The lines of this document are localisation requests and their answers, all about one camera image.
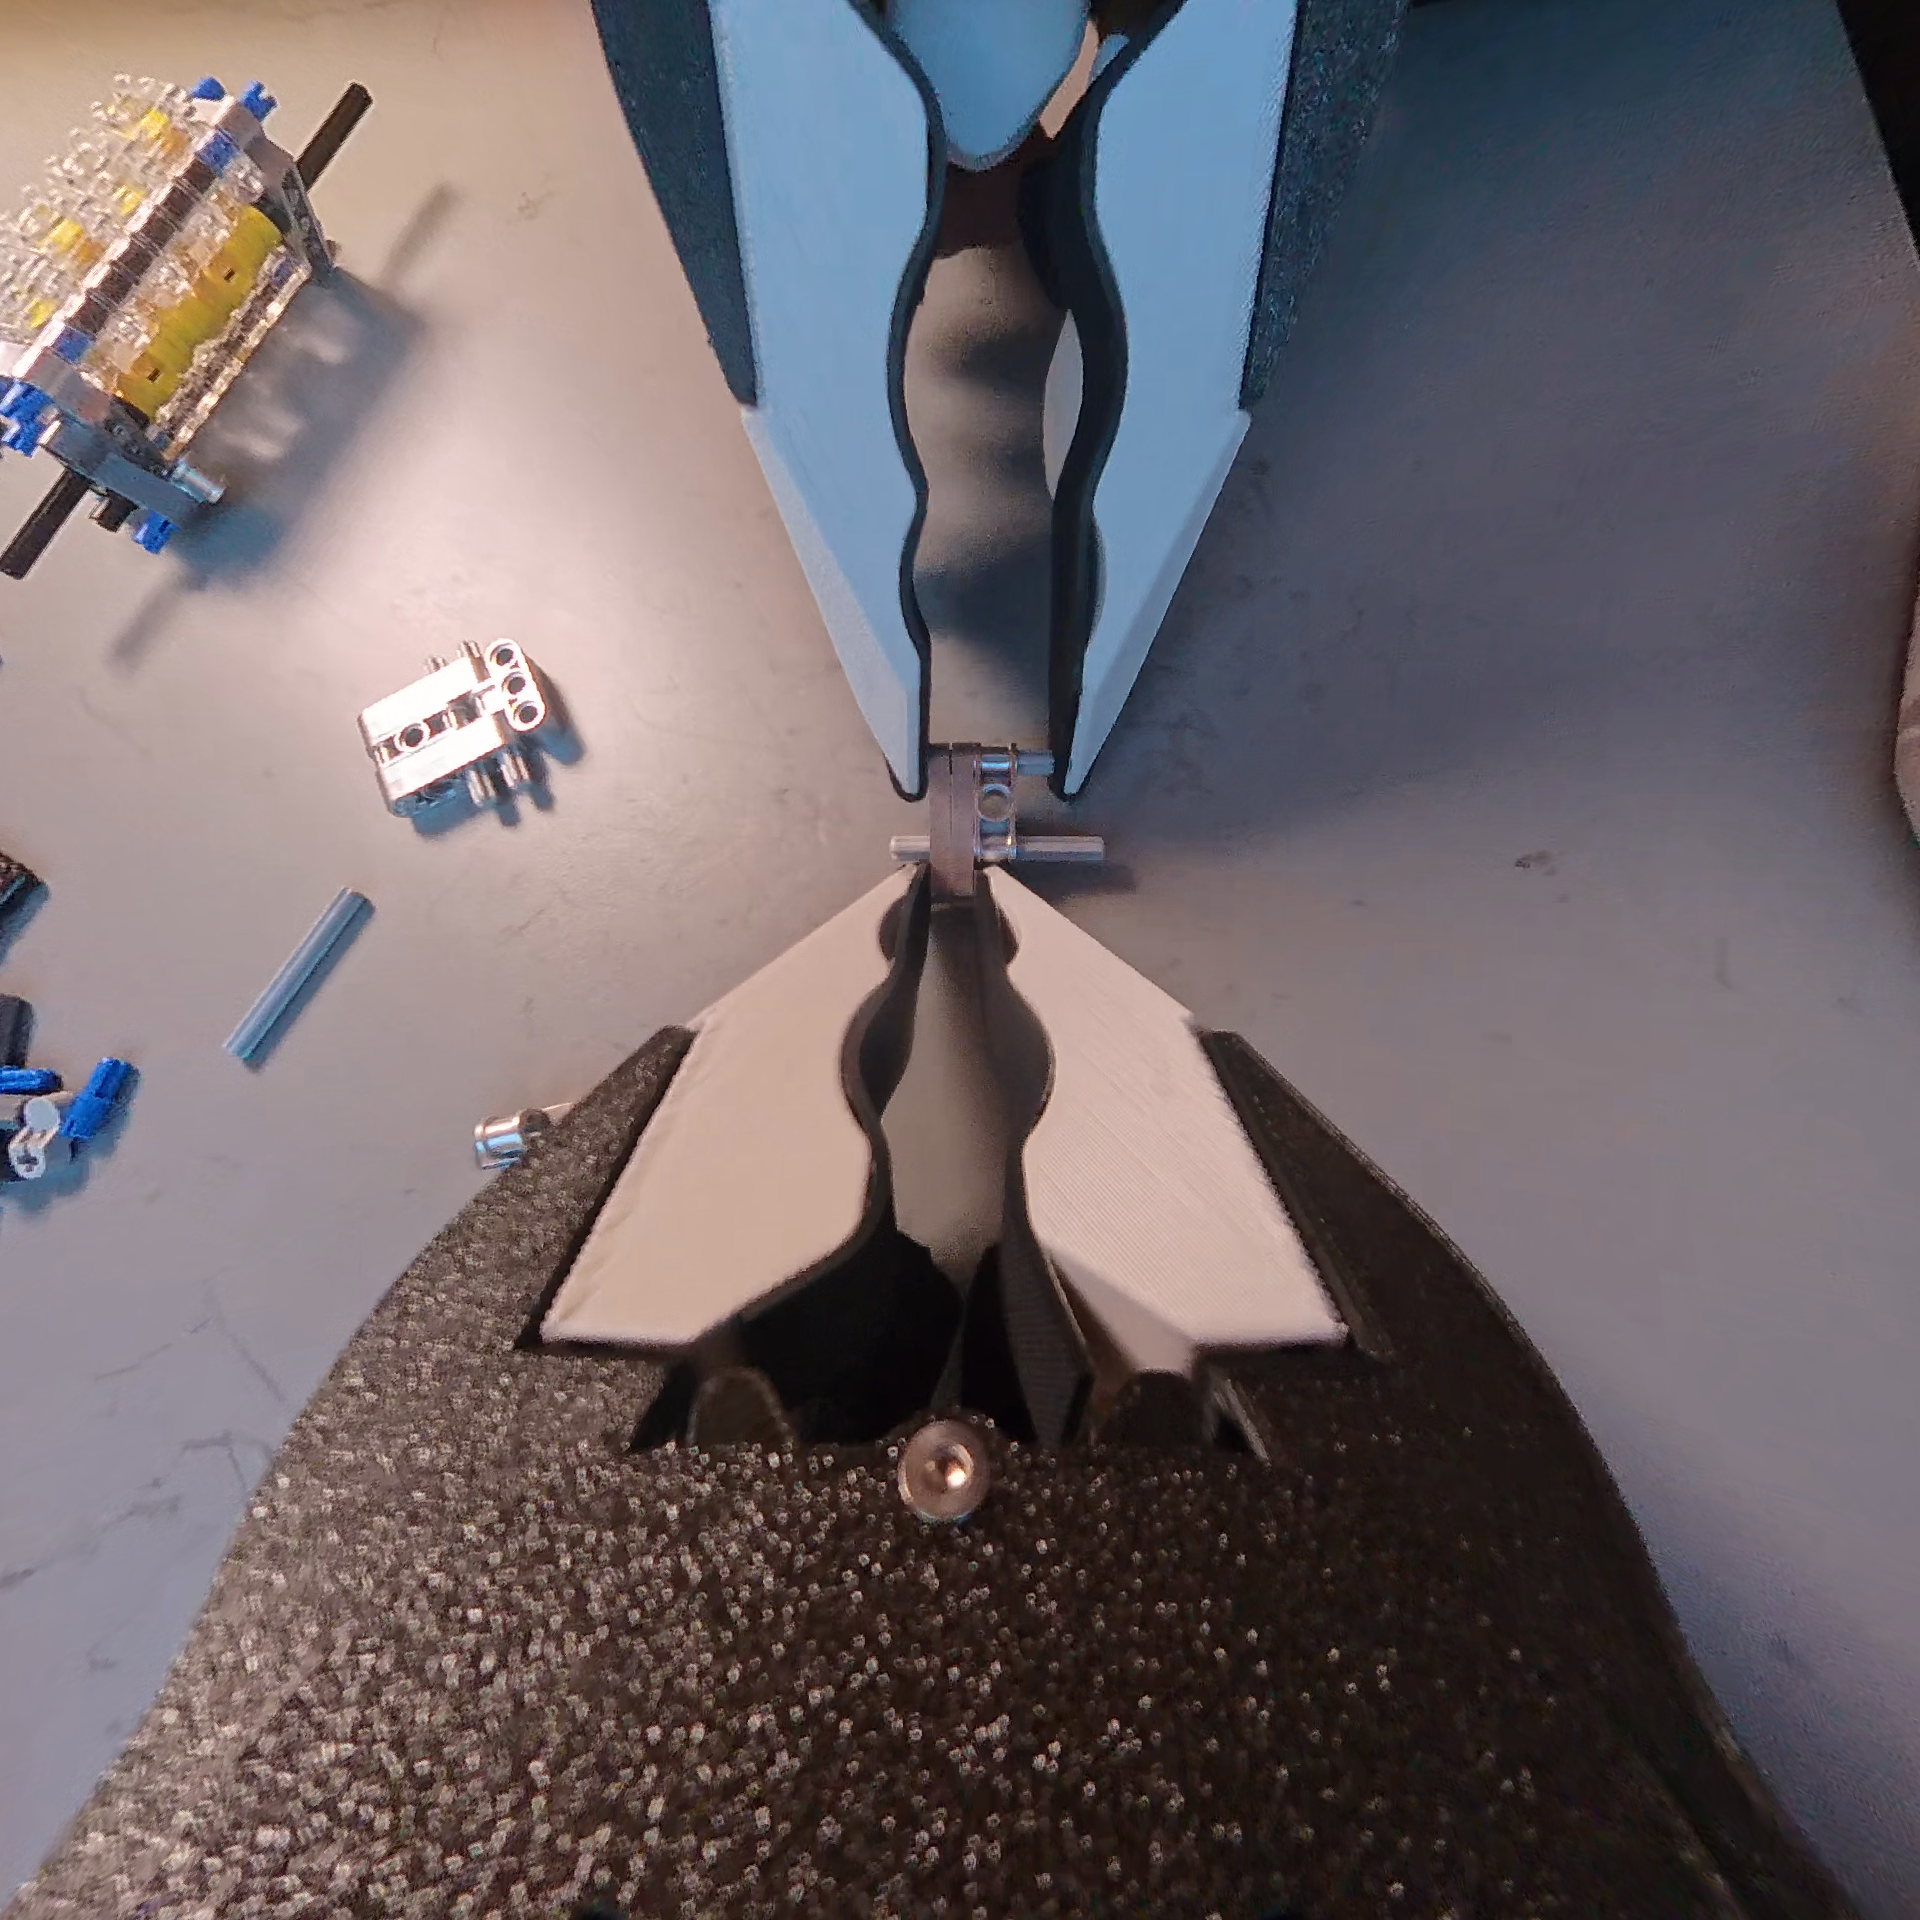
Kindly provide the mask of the chrome thin liftarm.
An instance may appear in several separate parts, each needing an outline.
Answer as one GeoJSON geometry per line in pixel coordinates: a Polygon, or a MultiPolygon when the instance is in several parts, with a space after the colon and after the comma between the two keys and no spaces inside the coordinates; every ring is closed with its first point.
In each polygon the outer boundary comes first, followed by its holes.
{"type": "Polygon", "coordinates": [[[974,740],[927,750],[927,894],[936,906],[975,891],[978,758],[974,740]]]}

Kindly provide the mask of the chrome beam assembly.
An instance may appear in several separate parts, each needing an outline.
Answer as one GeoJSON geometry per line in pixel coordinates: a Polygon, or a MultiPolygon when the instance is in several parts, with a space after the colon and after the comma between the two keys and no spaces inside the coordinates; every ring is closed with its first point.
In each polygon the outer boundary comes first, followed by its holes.
{"type": "Polygon", "coordinates": [[[532,783],[521,739],[544,721],[532,660],[501,638],[430,658],[423,676],[362,708],[357,727],[389,812],[408,815],[456,795],[486,806],[532,783]]]}

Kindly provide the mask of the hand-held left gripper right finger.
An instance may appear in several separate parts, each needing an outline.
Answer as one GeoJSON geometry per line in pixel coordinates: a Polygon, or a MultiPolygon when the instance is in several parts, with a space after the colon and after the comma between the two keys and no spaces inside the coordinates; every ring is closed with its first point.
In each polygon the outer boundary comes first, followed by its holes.
{"type": "Polygon", "coordinates": [[[1341,1342],[1189,1011],[1008,870],[975,887],[1015,1116],[998,1297],[1018,1375],[1341,1342]]]}

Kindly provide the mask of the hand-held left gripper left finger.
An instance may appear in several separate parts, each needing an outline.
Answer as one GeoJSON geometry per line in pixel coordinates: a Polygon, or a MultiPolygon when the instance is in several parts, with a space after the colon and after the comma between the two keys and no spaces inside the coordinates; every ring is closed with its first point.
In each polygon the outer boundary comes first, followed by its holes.
{"type": "Polygon", "coordinates": [[[890,1213],[927,876],[901,870],[701,1011],[544,1311],[544,1342],[690,1348],[890,1213]]]}

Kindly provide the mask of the pile of mixed small connectors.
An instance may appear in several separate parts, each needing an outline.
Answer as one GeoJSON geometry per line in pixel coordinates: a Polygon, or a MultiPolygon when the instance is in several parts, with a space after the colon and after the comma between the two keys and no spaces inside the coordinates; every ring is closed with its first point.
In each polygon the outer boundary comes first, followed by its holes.
{"type": "Polygon", "coordinates": [[[31,1007],[2,994],[2,1179],[28,1183],[68,1163],[127,1099],[136,1069],[101,1059],[85,1084],[68,1087],[52,1068],[30,1063],[31,1007]]]}

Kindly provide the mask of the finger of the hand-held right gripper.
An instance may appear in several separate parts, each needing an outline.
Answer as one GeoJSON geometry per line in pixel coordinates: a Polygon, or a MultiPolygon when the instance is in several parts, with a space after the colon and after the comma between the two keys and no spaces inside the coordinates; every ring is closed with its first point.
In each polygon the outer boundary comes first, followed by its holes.
{"type": "Polygon", "coordinates": [[[1072,797],[1156,638],[1249,415],[1240,399],[1296,5],[1165,5],[1066,123],[1081,364],[1053,501],[1053,782],[1072,797]]]}
{"type": "Polygon", "coordinates": [[[903,369],[943,195],[940,107],[861,5],[709,12],[756,374],[742,420],[855,702],[917,797],[927,489],[903,369]]]}

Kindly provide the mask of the clear engine block model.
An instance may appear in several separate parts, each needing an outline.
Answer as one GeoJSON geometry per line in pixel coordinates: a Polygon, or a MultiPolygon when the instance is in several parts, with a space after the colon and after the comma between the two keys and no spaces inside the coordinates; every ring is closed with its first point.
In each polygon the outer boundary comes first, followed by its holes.
{"type": "Polygon", "coordinates": [[[349,85],[300,155],[274,98],[119,78],[2,228],[4,449],[58,477],[13,532],[24,579],[88,503],[159,554],[222,501],[189,451],[300,290],[333,268],[310,188],[369,109],[349,85]]]}

